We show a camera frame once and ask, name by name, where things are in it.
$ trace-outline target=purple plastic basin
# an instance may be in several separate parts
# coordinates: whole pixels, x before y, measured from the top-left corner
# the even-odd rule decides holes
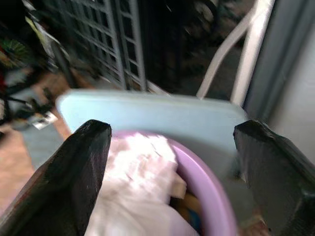
[[[135,133],[157,135],[145,131],[119,131],[113,136],[124,138]],[[230,202],[217,177],[192,151],[169,139],[178,162],[177,173],[202,206],[202,225],[206,236],[236,236],[237,227]]]

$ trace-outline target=floor mat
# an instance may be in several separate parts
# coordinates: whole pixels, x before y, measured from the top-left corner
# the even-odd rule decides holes
[[[9,75],[7,79],[11,80],[17,77],[23,76],[22,72],[14,72]],[[27,88],[19,93],[14,94],[12,97],[28,100],[34,98],[38,103],[40,100],[32,88]],[[16,102],[9,102],[10,108],[14,111],[19,109],[21,104]],[[31,163],[36,170],[41,166],[63,143],[58,131],[53,124],[38,130],[34,126],[30,126],[27,129],[21,131],[25,145],[31,157]]]

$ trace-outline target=gray grid fence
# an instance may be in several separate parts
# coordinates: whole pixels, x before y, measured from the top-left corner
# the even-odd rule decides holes
[[[147,89],[137,0],[49,0],[45,4],[76,41],[73,56],[97,66],[122,89]]]

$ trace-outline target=white fabric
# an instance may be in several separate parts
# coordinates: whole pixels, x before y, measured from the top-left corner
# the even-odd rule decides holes
[[[197,235],[167,205],[176,168],[176,156],[162,136],[113,138],[85,235]]]

